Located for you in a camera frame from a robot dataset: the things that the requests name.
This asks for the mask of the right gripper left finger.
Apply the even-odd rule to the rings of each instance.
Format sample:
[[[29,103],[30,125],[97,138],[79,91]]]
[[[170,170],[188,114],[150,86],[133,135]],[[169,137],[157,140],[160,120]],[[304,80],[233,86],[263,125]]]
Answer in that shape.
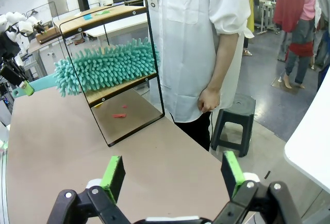
[[[86,224],[93,217],[102,224],[131,224],[117,207],[125,175],[122,156],[112,156],[101,180],[81,193],[65,189],[58,194],[47,224]]]

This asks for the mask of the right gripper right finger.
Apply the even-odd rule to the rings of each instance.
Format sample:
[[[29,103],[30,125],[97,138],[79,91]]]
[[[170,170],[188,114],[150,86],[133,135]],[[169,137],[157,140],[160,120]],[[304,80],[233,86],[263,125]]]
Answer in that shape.
[[[249,212],[258,212],[265,224],[302,224],[284,182],[266,186],[246,179],[232,151],[223,152],[221,172],[230,200],[212,224],[242,224]]]

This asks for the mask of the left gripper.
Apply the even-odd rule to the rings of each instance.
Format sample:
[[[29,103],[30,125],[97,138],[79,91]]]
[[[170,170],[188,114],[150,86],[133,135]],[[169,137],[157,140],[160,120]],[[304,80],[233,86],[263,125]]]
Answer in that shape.
[[[29,75],[10,54],[4,54],[0,59],[0,76],[12,85],[12,95],[19,95],[20,92],[25,95],[34,93],[34,89],[30,85]]]

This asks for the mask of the teal chenille duster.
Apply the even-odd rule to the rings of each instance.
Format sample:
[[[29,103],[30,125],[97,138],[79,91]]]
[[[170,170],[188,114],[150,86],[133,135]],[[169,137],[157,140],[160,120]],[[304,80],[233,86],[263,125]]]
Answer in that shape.
[[[56,62],[53,74],[31,82],[34,91],[56,87],[62,97],[90,94],[156,73],[160,54],[148,38],[126,44],[85,48]]]

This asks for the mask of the person's left forearm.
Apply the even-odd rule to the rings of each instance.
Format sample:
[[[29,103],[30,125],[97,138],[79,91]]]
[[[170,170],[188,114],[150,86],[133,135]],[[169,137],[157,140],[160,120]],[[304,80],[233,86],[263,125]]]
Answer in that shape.
[[[215,95],[220,92],[225,76],[233,61],[238,39],[238,34],[220,35],[216,64],[211,80],[206,88],[208,93]]]

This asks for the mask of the person's left hand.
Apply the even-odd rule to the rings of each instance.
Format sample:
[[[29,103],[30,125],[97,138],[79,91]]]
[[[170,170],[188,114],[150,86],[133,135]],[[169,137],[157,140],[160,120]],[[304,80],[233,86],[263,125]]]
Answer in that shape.
[[[201,112],[206,113],[214,110],[220,104],[220,90],[216,88],[205,88],[198,100],[198,108]]]

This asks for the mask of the wooden box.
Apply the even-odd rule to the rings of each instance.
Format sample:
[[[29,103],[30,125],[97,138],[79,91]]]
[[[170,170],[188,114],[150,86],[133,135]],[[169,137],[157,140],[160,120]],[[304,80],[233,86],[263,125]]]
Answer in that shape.
[[[39,44],[44,44],[44,43],[49,42],[53,39],[56,39],[60,36],[61,36],[61,33],[60,33],[59,29],[54,26],[54,27],[51,27],[51,28],[47,29],[42,34],[37,33],[36,34],[36,41]]]

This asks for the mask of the dark plastic stool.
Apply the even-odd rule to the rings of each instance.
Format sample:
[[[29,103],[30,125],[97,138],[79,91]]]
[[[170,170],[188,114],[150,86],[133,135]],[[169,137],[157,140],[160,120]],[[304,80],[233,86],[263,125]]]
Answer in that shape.
[[[216,150],[218,146],[233,149],[239,152],[239,157],[247,155],[254,123],[256,100],[243,94],[235,94],[231,107],[219,111],[215,130],[211,139],[210,147]],[[240,143],[234,143],[220,139],[221,133],[227,122],[242,126]]]

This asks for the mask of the white table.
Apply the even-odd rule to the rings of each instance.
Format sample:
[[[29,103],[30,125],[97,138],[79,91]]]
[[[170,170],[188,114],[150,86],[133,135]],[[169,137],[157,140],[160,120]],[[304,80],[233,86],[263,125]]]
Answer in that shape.
[[[330,194],[330,97],[315,96],[287,141],[284,157]]]

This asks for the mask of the grey panel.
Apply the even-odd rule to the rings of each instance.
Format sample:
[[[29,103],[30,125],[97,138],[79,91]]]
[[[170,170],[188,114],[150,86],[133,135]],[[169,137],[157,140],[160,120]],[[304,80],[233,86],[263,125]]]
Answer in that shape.
[[[69,11],[67,0],[48,0],[48,5],[53,18]]]

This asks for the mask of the white background desk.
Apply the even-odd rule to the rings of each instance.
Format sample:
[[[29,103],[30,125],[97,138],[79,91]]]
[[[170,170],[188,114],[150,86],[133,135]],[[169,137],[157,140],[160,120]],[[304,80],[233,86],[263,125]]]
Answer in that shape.
[[[115,35],[117,33],[130,32],[132,30],[147,27],[147,14],[139,14],[136,16],[120,19],[105,25],[84,31],[85,34],[92,37],[99,37],[105,34]]]

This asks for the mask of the person in white coat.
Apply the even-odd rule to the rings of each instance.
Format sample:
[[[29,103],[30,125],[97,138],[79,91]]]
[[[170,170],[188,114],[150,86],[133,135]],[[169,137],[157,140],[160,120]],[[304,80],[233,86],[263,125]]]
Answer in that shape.
[[[231,107],[236,94],[243,41],[251,35],[249,0],[158,0],[158,4],[158,10],[153,10],[148,3],[160,54],[164,107],[181,130],[208,150],[210,115]],[[238,34],[238,44],[220,89],[219,106],[203,113],[198,100],[213,75],[221,34]]]

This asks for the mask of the mannequin with red hoodie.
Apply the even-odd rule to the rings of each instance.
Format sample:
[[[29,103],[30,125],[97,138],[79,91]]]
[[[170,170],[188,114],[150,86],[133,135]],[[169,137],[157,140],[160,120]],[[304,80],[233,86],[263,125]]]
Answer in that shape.
[[[291,89],[290,74],[298,62],[295,83],[304,89],[303,81],[314,53],[314,33],[321,18],[319,0],[277,0],[274,23],[291,34],[284,73],[284,84]]]

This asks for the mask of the black frame wooden shelf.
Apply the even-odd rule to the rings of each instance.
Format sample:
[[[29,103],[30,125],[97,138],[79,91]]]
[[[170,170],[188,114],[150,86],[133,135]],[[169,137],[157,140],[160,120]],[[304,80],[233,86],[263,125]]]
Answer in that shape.
[[[96,12],[109,10],[108,14],[95,15]],[[84,33],[89,29],[105,25],[120,19],[147,14],[147,27],[130,32],[105,34],[92,37]],[[84,20],[83,16],[91,14],[92,19]],[[134,0],[121,4],[96,7],[55,22],[64,42],[79,35],[85,39],[77,47],[66,46],[65,59],[73,58],[80,50],[98,49],[126,44],[132,39],[148,38],[153,46],[153,34],[150,24],[148,3],[146,0]],[[159,65],[156,73],[131,82],[103,89],[90,94],[77,95],[84,98],[99,128],[105,143],[112,147],[128,136],[140,131],[165,115],[160,86]],[[113,118],[112,114],[126,114],[125,118]]]

